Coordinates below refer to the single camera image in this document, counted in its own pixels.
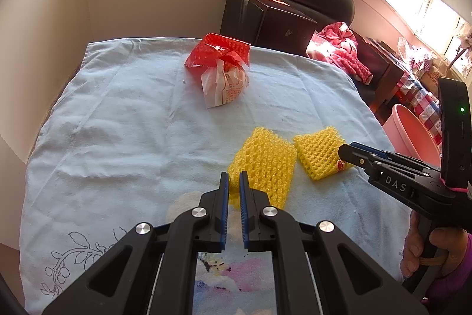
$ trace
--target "silver screw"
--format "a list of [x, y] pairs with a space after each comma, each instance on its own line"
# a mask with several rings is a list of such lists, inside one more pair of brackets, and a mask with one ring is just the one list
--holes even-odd
[[196, 218], [201, 218], [202, 216], [206, 215], [206, 209], [204, 209], [203, 207], [195, 207], [192, 210], [192, 215]]
[[319, 224], [319, 229], [323, 232], [331, 232], [334, 230], [334, 224], [330, 221], [323, 221]]
[[267, 206], [263, 208], [263, 214], [265, 216], [276, 216], [278, 214], [278, 211], [275, 207]]
[[136, 226], [136, 232], [140, 235], [147, 234], [150, 231], [150, 225], [147, 223], [139, 223]]

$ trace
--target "yellow foam net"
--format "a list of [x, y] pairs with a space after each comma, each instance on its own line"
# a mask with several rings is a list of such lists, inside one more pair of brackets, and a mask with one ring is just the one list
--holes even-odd
[[313, 180], [320, 180], [352, 166], [343, 162], [337, 154], [344, 139], [334, 127], [329, 126], [313, 134], [297, 135], [293, 141], [301, 164]]
[[239, 207], [239, 173], [246, 170], [249, 186], [264, 191], [271, 205], [283, 209], [296, 161], [295, 147], [264, 127], [256, 127], [228, 167], [230, 203]]

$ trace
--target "red plastic bag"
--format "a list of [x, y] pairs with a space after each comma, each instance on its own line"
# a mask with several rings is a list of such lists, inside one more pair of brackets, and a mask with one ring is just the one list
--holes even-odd
[[184, 66], [200, 76], [207, 108], [235, 100], [249, 84], [249, 43], [218, 34], [207, 34]]

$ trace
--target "pink bucket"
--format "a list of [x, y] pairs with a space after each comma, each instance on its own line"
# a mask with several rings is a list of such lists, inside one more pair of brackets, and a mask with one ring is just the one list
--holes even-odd
[[441, 167], [440, 151], [426, 127], [405, 106], [396, 104], [383, 125], [395, 151]]

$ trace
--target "human hand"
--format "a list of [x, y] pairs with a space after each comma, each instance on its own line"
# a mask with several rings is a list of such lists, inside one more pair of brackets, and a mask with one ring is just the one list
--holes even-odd
[[[423, 252], [423, 239], [418, 232], [419, 214], [410, 214], [410, 230], [405, 238], [403, 259], [400, 262], [402, 274], [409, 278], [419, 268], [419, 257]], [[432, 245], [449, 251], [449, 255], [441, 268], [441, 275], [448, 275], [461, 264], [467, 251], [467, 232], [460, 228], [443, 227], [434, 229], [430, 234]]]

